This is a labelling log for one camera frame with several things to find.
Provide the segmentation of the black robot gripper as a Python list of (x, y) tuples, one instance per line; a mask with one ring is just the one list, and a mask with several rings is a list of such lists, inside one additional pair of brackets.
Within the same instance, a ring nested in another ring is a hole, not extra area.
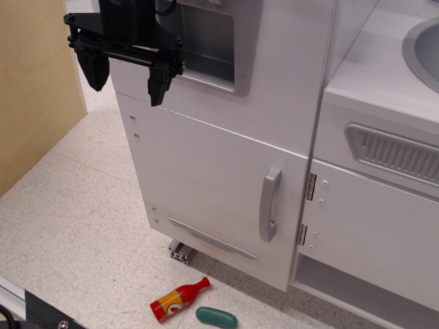
[(68, 13), (69, 46), (74, 49), (89, 86), (100, 91), (107, 82), (115, 58), (148, 66), (147, 90), (151, 106), (162, 104), (172, 79), (186, 66), (186, 47), (181, 37), (160, 25), (176, 2), (159, 12), (155, 1), (99, 1), (99, 12)]

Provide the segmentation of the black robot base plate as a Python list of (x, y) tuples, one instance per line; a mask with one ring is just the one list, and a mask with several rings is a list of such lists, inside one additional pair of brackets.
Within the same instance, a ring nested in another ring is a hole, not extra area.
[(25, 291), (25, 321), (21, 328), (85, 329), (77, 320), (29, 291)]

